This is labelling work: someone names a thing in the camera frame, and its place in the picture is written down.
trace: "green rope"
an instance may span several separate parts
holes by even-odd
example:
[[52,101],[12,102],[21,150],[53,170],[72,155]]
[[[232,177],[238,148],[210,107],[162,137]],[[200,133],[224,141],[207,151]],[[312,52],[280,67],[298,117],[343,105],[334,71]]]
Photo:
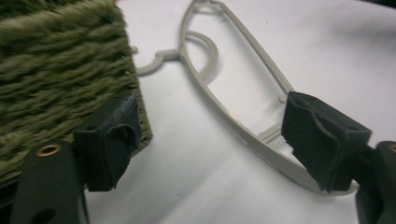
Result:
[[136,90],[152,137],[120,9],[112,0],[0,3],[0,183],[29,149],[72,131],[113,94]]

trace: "metal grommet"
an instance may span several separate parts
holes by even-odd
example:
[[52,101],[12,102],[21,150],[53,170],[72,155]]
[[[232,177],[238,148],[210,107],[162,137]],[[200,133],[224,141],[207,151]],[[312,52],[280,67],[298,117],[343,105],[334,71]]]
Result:
[[393,152],[396,152],[396,144],[390,145],[389,149],[392,150]]
[[47,145],[47,146],[40,148],[37,151],[36,155],[39,157],[50,156],[50,155],[57,153],[59,150],[61,150],[61,148],[62,147],[58,144]]

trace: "dark plastic bracket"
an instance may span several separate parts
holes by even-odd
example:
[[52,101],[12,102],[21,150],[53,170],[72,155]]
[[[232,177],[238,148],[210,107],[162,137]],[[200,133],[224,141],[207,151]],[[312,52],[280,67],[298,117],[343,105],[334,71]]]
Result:
[[74,130],[74,137],[88,189],[115,188],[139,147],[141,129],[135,92],[125,91],[105,102]]
[[10,223],[89,223],[83,188],[68,143],[51,141],[28,153]]
[[389,224],[396,221],[396,142],[381,142],[366,163],[375,176],[367,188],[361,184],[356,196],[360,224]]

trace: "white table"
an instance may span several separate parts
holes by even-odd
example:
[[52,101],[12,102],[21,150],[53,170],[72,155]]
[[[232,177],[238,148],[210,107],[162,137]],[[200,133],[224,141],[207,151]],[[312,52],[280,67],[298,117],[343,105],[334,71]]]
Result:
[[[223,1],[291,85],[373,131],[370,146],[396,140],[396,10],[352,0]],[[189,0],[121,0],[137,67],[177,47]],[[278,89],[223,16],[191,28],[212,38],[219,63],[209,88],[253,132],[282,118]],[[198,66],[207,58],[191,42]],[[91,222],[134,224],[358,223],[354,195],[329,198],[294,184],[260,158],[204,101],[180,62],[140,78],[154,139],[116,189],[87,193]],[[283,148],[283,140],[275,142]]]

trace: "gray plastic hanger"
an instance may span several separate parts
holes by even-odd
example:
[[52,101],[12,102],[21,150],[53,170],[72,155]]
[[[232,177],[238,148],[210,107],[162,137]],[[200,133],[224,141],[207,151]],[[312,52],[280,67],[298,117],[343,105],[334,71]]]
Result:
[[[315,193],[327,195],[327,196],[342,196],[353,193],[359,185],[352,183],[348,191],[334,191],[328,193],[326,191],[321,191],[318,187],[318,183],[310,176],[306,169],[277,150],[271,148],[269,143],[280,136],[281,122],[268,128],[264,132],[256,135],[251,132],[244,124],[242,124],[238,119],[230,113],[229,110],[216,98],[212,91],[205,84],[205,77],[212,71],[215,67],[217,59],[219,57],[219,51],[216,44],[207,36],[188,29],[193,12],[199,8],[214,8],[215,10],[220,10],[224,12],[238,30],[242,33],[244,38],[250,44],[251,47],[259,55],[262,62],[265,64],[276,83],[279,85],[280,89],[283,91],[284,95],[279,96],[279,102],[284,104],[287,99],[289,91],[294,91],[294,88],[290,85],[288,80],[276,66],[271,57],[265,52],[259,42],[250,33],[247,27],[227,8],[223,3],[217,1],[207,1],[207,0],[195,0],[192,1],[184,14],[180,34],[179,43],[177,49],[161,50],[155,54],[155,59],[152,63],[147,66],[137,68],[136,73],[138,76],[144,76],[150,74],[157,70],[164,61],[170,60],[180,60],[191,74],[191,79],[193,80],[195,86],[200,91],[200,93],[206,98],[206,100],[212,104],[212,106],[218,111],[218,113],[224,118],[224,120],[257,152],[272,166],[274,166],[280,173],[294,181],[295,183],[301,185],[302,187],[309,189]],[[189,54],[187,53],[187,37],[195,37],[205,42],[209,47],[210,54],[208,63],[201,71],[197,71],[192,65]]]

